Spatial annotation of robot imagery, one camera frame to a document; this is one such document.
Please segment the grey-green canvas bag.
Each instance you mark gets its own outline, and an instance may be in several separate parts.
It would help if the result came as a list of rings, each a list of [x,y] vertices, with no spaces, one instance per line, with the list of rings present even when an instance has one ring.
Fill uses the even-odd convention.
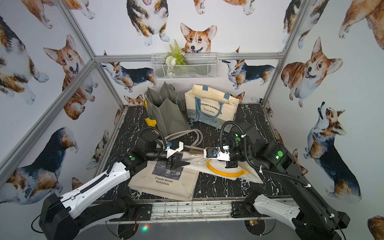
[[[182,113],[185,107],[173,85],[164,82],[159,92],[148,88],[145,97],[148,117],[157,122],[156,126],[164,136],[191,129]]]

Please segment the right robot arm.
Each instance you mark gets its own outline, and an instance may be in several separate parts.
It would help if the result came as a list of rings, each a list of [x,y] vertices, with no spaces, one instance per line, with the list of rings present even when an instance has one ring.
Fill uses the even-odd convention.
[[[258,174],[276,178],[296,206],[283,204],[263,194],[251,193],[236,202],[233,218],[269,216],[295,230],[302,240],[344,240],[350,217],[332,208],[304,177],[294,157],[278,142],[265,142],[254,125],[225,122],[220,130],[220,151],[228,154],[232,167],[246,162]]]

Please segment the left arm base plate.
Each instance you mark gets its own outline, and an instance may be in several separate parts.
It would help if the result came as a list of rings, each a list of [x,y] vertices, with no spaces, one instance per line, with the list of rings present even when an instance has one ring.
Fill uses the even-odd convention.
[[[152,204],[139,204],[136,206],[129,206],[120,221],[137,222],[149,221],[152,215]]]

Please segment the white bag with yellow handles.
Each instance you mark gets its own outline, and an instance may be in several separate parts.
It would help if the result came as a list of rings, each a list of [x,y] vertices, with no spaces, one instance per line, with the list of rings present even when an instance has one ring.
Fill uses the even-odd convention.
[[[238,162],[237,168],[226,168],[225,161],[204,158],[204,150],[192,149],[183,152],[183,161],[190,163],[185,166],[187,169],[196,170],[229,180],[246,180],[252,183],[261,184],[263,181],[256,171],[246,162]]]

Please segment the yellow plastic toy shovel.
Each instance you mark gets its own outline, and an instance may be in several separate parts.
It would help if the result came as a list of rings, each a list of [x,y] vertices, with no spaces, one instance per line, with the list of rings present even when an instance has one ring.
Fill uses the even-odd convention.
[[[148,109],[147,100],[144,101],[144,104],[145,104],[145,107],[146,107],[146,110],[147,110]],[[146,123],[147,123],[147,125],[149,127],[156,127],[156,125],[157,125],[157,121],[156,120],[152,120],[150,118],[146,118],[145,121],[146,121]]]

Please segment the artificial green fern plant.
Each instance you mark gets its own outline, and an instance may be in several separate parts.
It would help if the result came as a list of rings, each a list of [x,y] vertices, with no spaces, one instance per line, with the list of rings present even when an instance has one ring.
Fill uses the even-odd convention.
[[[170,44],[170,52],[166,56],[165,65],[169,78],[181,77],[187,73],[185,52],[176,40],[174,40],[173,45]]]

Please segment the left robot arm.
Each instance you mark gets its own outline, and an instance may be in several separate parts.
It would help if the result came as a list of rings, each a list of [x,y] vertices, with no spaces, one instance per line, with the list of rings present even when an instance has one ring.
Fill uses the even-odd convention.
[[[116,157],[100,175],[60,197],[56,194],[47,197],[40,215],[35,218],[41,228],[39,232],[48,240],[73,240],[102,221],[124,215],[136,218],[140,212],[129,197],[99,205],[94,202],[115,186],[129,181],[150,161],[164,161],[171,170],[188,165],[182,160],[186,150],[184,143],[177,139],[166,141],[155,127],[142,129],[136,145]]]

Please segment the cream canvas bag with print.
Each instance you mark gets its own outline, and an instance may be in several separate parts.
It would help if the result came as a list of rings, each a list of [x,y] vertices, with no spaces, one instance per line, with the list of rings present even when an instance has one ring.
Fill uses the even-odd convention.
[[[146,127],[139,133],[136,145],[128,151],[130,163],[137,162],[137,166],[130,169],[131,178],[129,188],[144,194],[159,196],[178,201],[190,201],[193,198],[199,172],[184,167],[166,168],[165,161],[147,161],[146,153],[154,150],[165,151],[167,143],[177,139],[184,143],[180,153],[203,150],[198,145],[203,140],[200,130],[181,131],[164,137],[154,127]]]

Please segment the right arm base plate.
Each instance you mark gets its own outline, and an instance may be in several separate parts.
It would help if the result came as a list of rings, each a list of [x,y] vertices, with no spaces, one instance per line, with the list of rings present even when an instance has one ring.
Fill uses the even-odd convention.
[[[255,206],[254,202],[249,201],[233,201],[231,202],[231,217],[235,219],[245,218],[253,219],[261,217]]]

